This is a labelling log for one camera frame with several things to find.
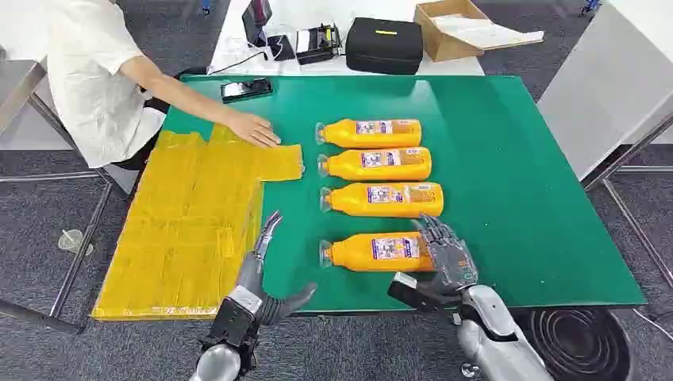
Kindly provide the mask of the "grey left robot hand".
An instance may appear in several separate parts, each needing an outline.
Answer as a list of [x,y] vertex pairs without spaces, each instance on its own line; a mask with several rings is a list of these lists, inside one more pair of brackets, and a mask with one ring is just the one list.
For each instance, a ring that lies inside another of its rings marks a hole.
[[282,215],[278,210],[264,222],[253,249],[247,252],[240,266],[236,288],[243,287],[253,294],[258,302],[252,308],[255,320],[260,325],[274,325],[292,313],[300,310],[313,297],[317,290],[316,283],[307,283],[298,293],[286,298],[276,298],[263,288],[264,265],[267,249],[273,237],[275,227],[281,222]]

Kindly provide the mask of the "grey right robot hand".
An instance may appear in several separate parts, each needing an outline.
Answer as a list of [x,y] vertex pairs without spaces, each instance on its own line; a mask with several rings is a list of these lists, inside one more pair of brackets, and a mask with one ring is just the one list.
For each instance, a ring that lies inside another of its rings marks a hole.
[[478,283],[479,271],[470,250],[450,225],[428,214],[420,214],[413,223],[436,272],[426,285],[429,291],[454,295]]

